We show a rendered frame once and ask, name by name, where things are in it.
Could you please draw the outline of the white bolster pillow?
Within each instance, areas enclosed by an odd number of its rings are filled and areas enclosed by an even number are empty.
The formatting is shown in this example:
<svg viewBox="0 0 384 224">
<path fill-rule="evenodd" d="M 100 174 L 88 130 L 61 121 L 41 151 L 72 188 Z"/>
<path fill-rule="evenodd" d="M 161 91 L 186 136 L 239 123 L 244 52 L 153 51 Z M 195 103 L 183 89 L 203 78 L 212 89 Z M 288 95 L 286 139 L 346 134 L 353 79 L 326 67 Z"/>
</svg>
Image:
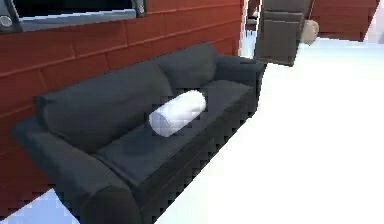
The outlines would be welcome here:
<svg viewBox="0 0 384 224">
<path fill-rule="evenodd" d="M 180 94 L 149 115 L 152 130 L 170 137 L 197 118 L 207 106 L 205 96 L 197 90 Z"/>
</svg>

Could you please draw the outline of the dark grey sofa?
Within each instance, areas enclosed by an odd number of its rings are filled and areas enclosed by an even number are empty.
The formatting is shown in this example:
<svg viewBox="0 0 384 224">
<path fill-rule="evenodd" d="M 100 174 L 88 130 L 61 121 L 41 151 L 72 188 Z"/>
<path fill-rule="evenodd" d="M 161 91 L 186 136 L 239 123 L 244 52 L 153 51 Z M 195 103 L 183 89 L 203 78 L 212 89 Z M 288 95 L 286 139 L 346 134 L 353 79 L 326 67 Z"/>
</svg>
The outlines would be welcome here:
<svg viewBox="0 0 384 224">
<path fill-rule="evenodd" d="M 196 44 L 36 96 L 12 136 L 80 224 L 154 224 L 254 115 L 264 71 Z M 156 134 L 149 115 L 191 90 L 206 109 Z"/>
</svg>

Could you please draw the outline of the beige round sack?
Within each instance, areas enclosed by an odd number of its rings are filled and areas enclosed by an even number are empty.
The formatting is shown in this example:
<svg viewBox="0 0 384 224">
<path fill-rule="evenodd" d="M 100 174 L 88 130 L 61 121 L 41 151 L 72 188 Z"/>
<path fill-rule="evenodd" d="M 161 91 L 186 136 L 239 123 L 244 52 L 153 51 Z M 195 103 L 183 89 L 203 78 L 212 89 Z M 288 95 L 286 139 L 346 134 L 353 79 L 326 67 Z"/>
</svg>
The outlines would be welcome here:
<svg viewBox="0 0 384 224">
<path fill-rule="evenodd" d="M 318 32 L 319 24 L 314 20 L 306 20 L 301 35 L 301 42 L 311 45 L 316 40 Z"/>
</svg>

